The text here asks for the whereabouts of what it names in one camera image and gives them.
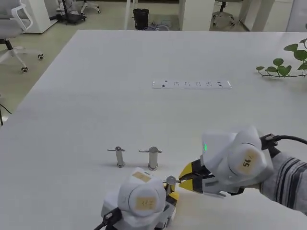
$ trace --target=trash can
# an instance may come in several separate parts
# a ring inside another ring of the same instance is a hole
[[[144,30],[148,27],[149,9],[134,9],[134,23],[137,30]]]

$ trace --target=plant stem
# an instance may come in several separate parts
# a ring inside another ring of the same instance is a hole
[[[259,71],[258,71],[258,73],[259,73],[262,77],[280,77],[280,76],[271,75],[271,74],[265,75],[265,74],[260,73]],[[291,76],[291,75],[288,74],[288,77],[290,77],[290,78],[294,78],[294,77],[305,77],[305,76],[307,76],[307,73],[306,73],[306,74],[301,74],[301,75],[293,75],[293,76]]]

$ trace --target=person's arm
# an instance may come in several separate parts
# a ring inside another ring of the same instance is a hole
[[[307,215],[307,163],[277,149],[274,174],[260,184],[260,192],[272,201]]]

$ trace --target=office chair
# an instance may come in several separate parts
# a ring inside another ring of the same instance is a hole
[[[231,27],[235,27],[236,26],[236,22],[235,22],[235,18],[232,14],[230,13],[226,13],[224,12],[224,8],[226,7],[226,3],[227,2],[240,2],[242,0],[215,0],[217,2],[221,2],[221,8],[220,11],[218,12],[214,12],[212,15],[212,20],[213,20],[213,26],[216,27],[217,26],[217,21],[219,19],[229,19],[229,24]]]
[[[97,10],[98,13],[101,13],[100,9],[99,9],[99,6],[97,4],[94,4],[94,3],[90,3],[90,2],[87,2],[87,0],[84,0],[83,1],[83,6],[81,8],[81,14],[84,15],[84,10],[86,8],[92,8],[94,10]]]
[[[22,73],[27,73],[28,67],[19,57],[19,54],[36,54],[38,59],[42,60],[44,59],[43,53],[39,50],[13,47],[9,38],[15,38],[26,32],[33,25],[33,21],[21,0],[1,0],[0,10],[4,10],[7,13],[0,17],[0,44],[4,44],[7,47],[7,49],[0,51],[0,63],[10,57],[15,57],[23,66]],[[22,13],[27,19],[20,18]]]

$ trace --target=metal peg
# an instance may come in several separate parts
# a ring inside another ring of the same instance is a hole
[[[115,149],[108,149],[108,151],[115,151],[116,152],[116,158],[117,158],[117,166],[119,168],[122,168],[125,166],[125,162],[123,160],[123,152],[125,151],[120,146],[117,146]]]
[[[176,180],[175,177],[173,176],[169,176],[167,177],[166,181],[162,181],[165,184],[169,184],[169,185],[175,185],[175,184],[180,184],[181,181],[180,180]]]
[[[161,153],[161,150],[159,150],[157,147],[151,147],[149,150],[139,150],[139,152],[149,153],[149,170],[154,171],[158,168],[158,153]]]

